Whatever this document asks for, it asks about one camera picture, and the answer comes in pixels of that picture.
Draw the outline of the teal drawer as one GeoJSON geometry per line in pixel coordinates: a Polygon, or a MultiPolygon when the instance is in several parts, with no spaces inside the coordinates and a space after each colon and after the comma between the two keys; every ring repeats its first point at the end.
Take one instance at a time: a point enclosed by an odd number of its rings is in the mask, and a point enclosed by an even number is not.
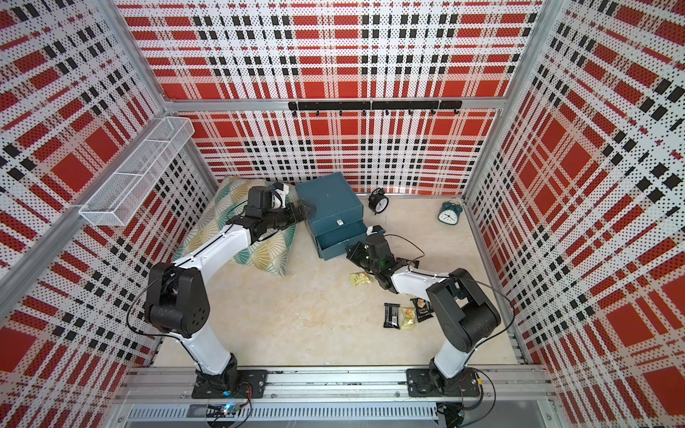
{"type": "Polygon", "coordinates": [[[363,241],[367,235],[367,226],[363,221],[357,221],[335,230],[318,235],[315,238],[319,258],[332,260],[346,254],[346,248],[363,241]]]}

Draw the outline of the teal drawer cabinet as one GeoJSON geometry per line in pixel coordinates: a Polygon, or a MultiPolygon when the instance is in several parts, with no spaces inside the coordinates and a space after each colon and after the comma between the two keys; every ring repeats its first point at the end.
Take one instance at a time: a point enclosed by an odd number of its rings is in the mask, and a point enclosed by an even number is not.
{"type": "Polygon", "coordinates": [[[301,200],[316,207],[306,221],[316,250],[318,235],[363,221],[364,207],[340,172],[303,182],[296,186],[296,192],[301,200]]]}

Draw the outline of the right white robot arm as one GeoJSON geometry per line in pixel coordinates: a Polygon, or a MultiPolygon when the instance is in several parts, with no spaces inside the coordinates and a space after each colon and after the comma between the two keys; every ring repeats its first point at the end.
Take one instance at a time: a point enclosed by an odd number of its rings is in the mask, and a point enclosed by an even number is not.
{"type": "Polygon", "coordinates": [[[430,361],[428,376],[434,392],[453,392],[467,379],[467,363],[476,348],[492,338],[501,323],[483,284],[465,269],[432,273],[419,269],[417,260],[395,257],[381,232],[348,246],[346,258],[374,276],[383,289],[430,304],[445,343],[430,361]]]}

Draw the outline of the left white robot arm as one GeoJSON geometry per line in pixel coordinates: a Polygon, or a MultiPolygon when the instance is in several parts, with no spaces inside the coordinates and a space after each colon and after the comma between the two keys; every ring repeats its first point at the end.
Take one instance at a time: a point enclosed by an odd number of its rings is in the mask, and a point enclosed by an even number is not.
{"type": "Polygon", "coordinates": [[[154,333],[135,328],[126,315],[132,333],[171,338],[184,348],[194,360],[201,394],[228,396],[241,384],[237,357],[220,343],[210,326],[206,284],[250,245],[314,215],[313,204],[287,201],[289,192],[284,183],[250,188],[246,199],[229,210],[231,216],[208,242],[178,260],[151,268],[148,285],[136,299],[144,299],[144,322],[156,329],[154,333]]]}

